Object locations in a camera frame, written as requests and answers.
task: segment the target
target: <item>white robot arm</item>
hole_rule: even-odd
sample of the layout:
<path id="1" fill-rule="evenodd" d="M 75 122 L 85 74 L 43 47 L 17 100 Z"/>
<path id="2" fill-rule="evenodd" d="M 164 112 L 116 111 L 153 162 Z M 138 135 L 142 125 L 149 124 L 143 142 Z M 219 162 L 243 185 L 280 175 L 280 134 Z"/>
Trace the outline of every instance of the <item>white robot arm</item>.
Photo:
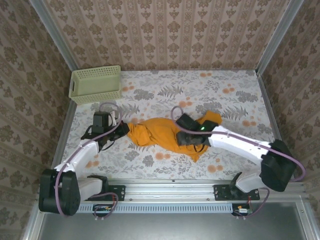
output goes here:
<path id="1" fill-rule="evenodd" d="M 82 147 L 87 141 L 87 139 L 80 141 L 79 147 L 81 147 L 82 150 L 79 151 L 69 163 L 67 162 L 69 161 L 70 156 L 73 154 L 71 154 L 66 160 L 54 168 L 54 170 L 59 172 L 67 163 L 67 167 L 63 169 L 63 172 L 66 173 L 71 171 L 75 173 L 79 186 L 81 201 L 100 193 L 103 186 L 101 179 L 80 177 L 88 162 L 99 153 L 99 144 L 96 141 L 90 142 L 86 146 Z"/>
<path id="2" fill-rule="evenodd" d="M 244 139 L 259 143 L 259 145 L 270 147 L 270 143 L 267 141 L 258 141 L 249 137 L 242 136 L 224 128 L 223 126 L 216 126 L 213 129 L 213 132 L 224 132 L 227 134 L 237 135 Z M 208 138 L 208 140 L 212 147 L 222 148 L 235 154 L 238 154 L 250 160 L 256 165 L 256 167 L 254 167 L 252 170 L 244 172 L 239 176 L 239 178 L 236 181 L 237 188 L 239 188 L 244 193 L 248 193 L 253 189 L 266 187 L 266 185 L 263 183 L 260 177 L 260 174 L 261 163 L 263 160 L 262 156 L 267 155 L 268 150 L 258 146 L 254 146 L 250 143 L 236 139 L 234 137 L 230 137 L 228 135 L 213 134 Z"/>

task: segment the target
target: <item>yellow plastic basket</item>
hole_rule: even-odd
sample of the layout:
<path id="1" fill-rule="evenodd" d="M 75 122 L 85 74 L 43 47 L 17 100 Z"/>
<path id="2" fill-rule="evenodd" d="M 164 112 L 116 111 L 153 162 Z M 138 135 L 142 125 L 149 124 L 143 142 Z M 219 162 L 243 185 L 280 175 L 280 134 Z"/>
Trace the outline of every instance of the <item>yellow plastic basket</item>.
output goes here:
<path id="1" fill-rule="evenodd" d="M 73 71 L 69 98 L 78 105 L 120 99 L 120 72 L 121 67 L 119 65 Z"/>

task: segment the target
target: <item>table surface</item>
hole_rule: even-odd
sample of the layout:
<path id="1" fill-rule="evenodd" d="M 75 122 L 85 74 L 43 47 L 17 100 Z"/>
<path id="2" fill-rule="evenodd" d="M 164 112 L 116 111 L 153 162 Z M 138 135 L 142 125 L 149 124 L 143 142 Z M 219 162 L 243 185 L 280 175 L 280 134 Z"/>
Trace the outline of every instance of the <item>table surface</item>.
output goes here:
<path id="1" fill-rule="evenodd" d="M 197 119 L 207 110 L 222 116 L 222 125 L 257 140 L 274 140 L 258 79 L 253 70 L 180 70 L 121 72 L 122 98 L 112 100 L 122 108 L 124 122 L 170 118 L 179 105 Z M 77 106 L 63 159 L 78 146 L 92 124 L 99 102 Z M 102 108 L 110 111 L 110 106 Z M 107 151 L 89 160 L 83 175 L 117 179 L 212 179 L 231 180 L 238 172 L 256 168 L 230 151 L 210 147 L 197 162 L 189 156 L 158 145 L 139 147 L 125 136 Z"/>

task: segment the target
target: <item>orange shirt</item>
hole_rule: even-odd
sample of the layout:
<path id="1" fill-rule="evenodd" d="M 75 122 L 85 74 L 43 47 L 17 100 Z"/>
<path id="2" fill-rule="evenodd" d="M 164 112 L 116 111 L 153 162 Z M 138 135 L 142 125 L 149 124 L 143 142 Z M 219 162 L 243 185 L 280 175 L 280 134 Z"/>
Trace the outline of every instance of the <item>orange shirt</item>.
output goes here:
<path id="1" fill-rule="evenodd" d="M 203 124 L 205 120 L 215 122 L 219 125 L 222 123 L 220 114 L 211 111 L 207 111 L 197 122 Z M 196 146 L 196 150 L 201 151 L 196 152 L 193 145 L 179 146 L 176 134 L 180 132 L 180 129 L 168 118 L 151 118 L 137 125 L 128 123 L 128 126 L 130 131 L 127 136 L 132 142 L 141 147 L 157 144 L 166 150 L 178 154 L 186 154 L 190 156 L 194 162 L 208 149 L 208 146 L 205 146 L 203 150 L 201 150 L 202 145 L 198 145 Z"/>

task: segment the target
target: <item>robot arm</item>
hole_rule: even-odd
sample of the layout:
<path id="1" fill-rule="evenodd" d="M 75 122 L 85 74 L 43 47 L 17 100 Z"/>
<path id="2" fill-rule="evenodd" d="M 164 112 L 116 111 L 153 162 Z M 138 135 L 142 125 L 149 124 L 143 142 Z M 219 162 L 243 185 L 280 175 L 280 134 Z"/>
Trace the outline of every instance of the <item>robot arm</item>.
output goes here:
<path id="1" fill-rule="evenodd" d="M 59 205 L 65 215 L 74 215 L 81 201 L 87 200 L 93 195 L 108 192 L 108 180 L 103 176 L 81 177 L 81 174 L 90 160 L 97 155 L 107 141 L 115 141 L 125 136 L 128 125 L 121 122 L 119 127 L 105 137 L 85 144 L 103 133 L 109 132 L 116 125 L 114 113 L 96 112 L 93 116 L 93 125 L 89 126 L 81 137 L 78 148 L 61 164 L 54 169 L 46 169 L 40 177 L 39 210 L 42 212 L 59 213 L 55 184 L 58 173 Z"/>
<path id="2" fill-rule="evenodd" d="M 213 132 L 223 132 L 227 134 L 237 135 L 244 139 L 259 143 L 260 145 L 270 147 L 270 143 L 266 141 L 258 141 L 251 139 L 249 137 L 242 136 L 240 134 L 234 133 L 223 126 L 216 126 L 213 129 Z M 228 135 L 222 134 L 212 134 L 208 141 L 212 147 L 222 148 L 233 152 L 237 155 L 240 155 L 251 162 L 253 162 L 256 167 L 253 170 L 244 172 L 236 180 L 236 187 L 244 193 L 248 193 L 253 189 L 263 188 L 266 185 L 263 183 L 260 174 L 261 174 L 261 163 L 263 161 L 262 156 L 267 155 L 268 150 L 263 149 L 258 146 L 254 146 L 245 141 L 239 140 L 237 138 L 230 137 Z"/>
<path id="3" fill-rule="evenodd" d="M 237 197 L 242 193 L 249 193 L 258 188 L 268 187 L 277 192 L 286 189 L 297 165 L 285 157 L 274 154 L 272 151 L 292 156 L 287 146 L 276 139 L 274 142 L 259 141 L 246 136 L 234 133 L 215 122 L 206 120 L 203 124 L 194 121 L 187 114 L 183 114 L 176 123 L 187 130 L 194 132 L 212 132 L 212 134 L 190 134 L 180 131 L 176 135 L 179 145 L 207 145 L 215 148 L 222 148 L 238 154 L 251 162 L 256 167 L 248 172 L 239 172 L 231 181 L 230 189 Z"/>

